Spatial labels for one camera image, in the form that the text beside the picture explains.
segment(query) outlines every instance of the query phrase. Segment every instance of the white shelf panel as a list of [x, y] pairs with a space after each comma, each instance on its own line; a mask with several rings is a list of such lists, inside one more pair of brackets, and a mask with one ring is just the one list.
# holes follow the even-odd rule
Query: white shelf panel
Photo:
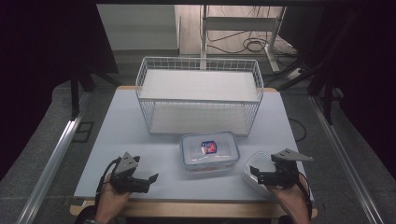
[[258, 103], [251, 72], [149, 69], [141, 100]]
[[233, 132], [248, 135], [241, 105], [155, 105], [150, 133]]

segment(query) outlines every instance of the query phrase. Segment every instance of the person's left hand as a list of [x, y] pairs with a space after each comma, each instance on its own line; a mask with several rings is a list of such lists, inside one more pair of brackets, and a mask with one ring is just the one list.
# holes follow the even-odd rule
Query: person's left hand
[[130, 192], [119, 194], [108, 182], [111, 174], [106, 176], [105, 184], [102, 186], [100, 201], [97, 207], [95, 221], [106, 224], [116, 217], [125, 207], [131, 197]]

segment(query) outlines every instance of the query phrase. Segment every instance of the wall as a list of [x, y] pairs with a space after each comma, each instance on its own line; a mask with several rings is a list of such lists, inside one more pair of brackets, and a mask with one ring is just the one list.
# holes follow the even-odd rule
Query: wall
[[175, 6], [97, 7], [113, 50], [178, 49]]

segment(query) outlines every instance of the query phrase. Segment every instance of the wooden floor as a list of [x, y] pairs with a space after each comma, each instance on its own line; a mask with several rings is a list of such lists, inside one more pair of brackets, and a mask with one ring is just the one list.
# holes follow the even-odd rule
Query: wooden floor
[[[201, 17], [204, 8], [201, 6], [177, 6], [180, 12], [180, 54], [181, 55], [199, 55], [201, 52]], [[270, 17], [274, 18], [279, 13], [281, 7], [230, 7], [230, 6], [210, 6], [208, 7], [208, 16], [217, 17]], [[244, 41], [250, 37], [259, 37], [261, 39], [270, 38], [271, 32], [241, 32], [236, 31], [209, 31], [206, 37], [207, 54], [230, 54], [228, 52], [239, 52], [239, 54], [265, 54], [264, 50], [252, 52], [248, 49], [243, 50]], [[281, 38], [276, 39], [275, 46], [280, 42], [285, 42]], [[260, 50], [259, 44], [250, 45], [253, 50]]]

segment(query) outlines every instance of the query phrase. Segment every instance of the white tabletop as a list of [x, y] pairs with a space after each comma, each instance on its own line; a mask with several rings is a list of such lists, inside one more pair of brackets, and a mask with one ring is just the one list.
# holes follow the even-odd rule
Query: white tabletop
[[[107, 165], [126, 151], [140, 156], [135, 178], [159, 174], [148, 193], [132, 197], [152, 200], [272, 200], [241, 178], [243, 166], [258, 151], [270, 155], [286, 147], [298, 151], [278, 92], [265, 92], [249, 137], [237, 138], [240, 160], [229, 170], [187, 173], [179, 149], [180, 135], [150, 135], [134, 90], [117, 90], [78, 182], [75, 197], [93, 198]], [[299, 170], [304, 168], [298, 162]]]

